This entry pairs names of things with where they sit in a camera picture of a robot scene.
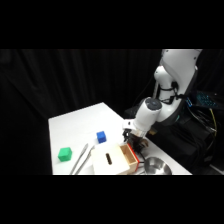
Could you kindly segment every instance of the green cube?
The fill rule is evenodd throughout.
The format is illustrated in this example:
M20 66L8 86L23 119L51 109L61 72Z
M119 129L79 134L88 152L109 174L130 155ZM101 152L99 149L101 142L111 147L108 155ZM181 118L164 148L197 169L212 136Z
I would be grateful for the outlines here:
M58 158L61 162L69 161L72 157L72 150L70 148L63 148L60 149L60 152L58 154Z

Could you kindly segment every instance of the cable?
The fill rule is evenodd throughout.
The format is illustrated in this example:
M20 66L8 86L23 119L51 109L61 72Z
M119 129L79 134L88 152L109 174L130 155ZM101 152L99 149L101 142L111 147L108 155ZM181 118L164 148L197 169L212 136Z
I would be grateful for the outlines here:
M194 118L196 118L205 128L206 128L206 130L208 130L210 133L211 133L211 135L212 135L212 137L213 137L213 141L211 142L211 144L208 146L208 148L206 149L206 151L208 151L211 147L212 147L212 145L214 144L214 142L215 142L215 137L216 137L216 135L217 135L217 125L216 125L216 120L215 120L215 116L214 116L214 114L213 114L213 111L212 111L212 109L210 109L210 111L211 111L211 113L212 113L212 115L213 115L213 120L214 120L214 124L215 124L215 136L213 135L213 133L211 132L211 127L208 127L208 126L206 126L205 124L204 124L204 122L202 122L191 110L190 110L190 108L188 107L188 110L189 110L189 112L191 113L191 115L194 117Z
M154 76L152 76L151 78L150 78L150 80L149 80L149 82L148 82L148 84L146 85L146 87L142 90L142 92L138 95L138 97L135 99L135 101L134 101L134 103L133 103L133 105L132 105L132 110L131 110L131 113L130 113L130 117L129 117L129 119L132 117L132 115L133 115L133 107L134 107L134 105L135 105L135 103L137 102L137 100L139 99L139 97L145 92L145 90L147 89L147 87L149 86L149 84L150 84L150 82L152 81L152 79L154 78Z
M190 130L190 128L189 128L188 122L186 122L184 116L183 116L183 119L184 119L184 121L185 121L187 130L188 130L188 132L191 134L191 137L194 139L195 145L196 145L196 147L197 147L197 148L196 148L196 149L197 149L197 158L195 159L195 161L194 161L193 164L191 165L191 169L193 169L194 166L195 166L195 165L198 163L198 161L201 159L201 155L200 155L200 148L201 148L201 146L198 145L198 143L197 143L197 141L196 141L194 135L192 134L192 132L191 132L191 130Z
M145 157L142 155L142 153L141 152L139 152L139 154L141 155L141 157L143 158L143 160L145 161L146 159L145 159Z

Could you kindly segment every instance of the blue cube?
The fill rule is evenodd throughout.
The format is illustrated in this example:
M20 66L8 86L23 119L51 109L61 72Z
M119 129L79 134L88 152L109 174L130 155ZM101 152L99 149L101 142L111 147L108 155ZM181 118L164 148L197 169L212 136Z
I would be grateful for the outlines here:
M103 143L107 141L104 131L97 133L97 139L99 143Z

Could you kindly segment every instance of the orange box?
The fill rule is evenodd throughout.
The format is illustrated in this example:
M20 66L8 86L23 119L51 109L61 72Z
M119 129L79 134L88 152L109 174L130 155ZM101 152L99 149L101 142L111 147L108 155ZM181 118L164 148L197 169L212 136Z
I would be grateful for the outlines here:
M120 148L125 156L125 159L128 162L128 165L130 166L128 174L135 173L139 166L138 157L135 155L133 149L129 144L120 145Z

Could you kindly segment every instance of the small block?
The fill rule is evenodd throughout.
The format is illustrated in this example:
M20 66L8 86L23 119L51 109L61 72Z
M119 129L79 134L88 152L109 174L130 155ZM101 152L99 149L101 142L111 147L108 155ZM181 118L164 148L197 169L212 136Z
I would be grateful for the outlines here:
M62 148L58 154L58 158L61 162L69 161L72 157L71 148Z
M103 142L107 141L106 140L106 135L105 135L104 131L97 133L97 139L98 139L99 143L103 143Z

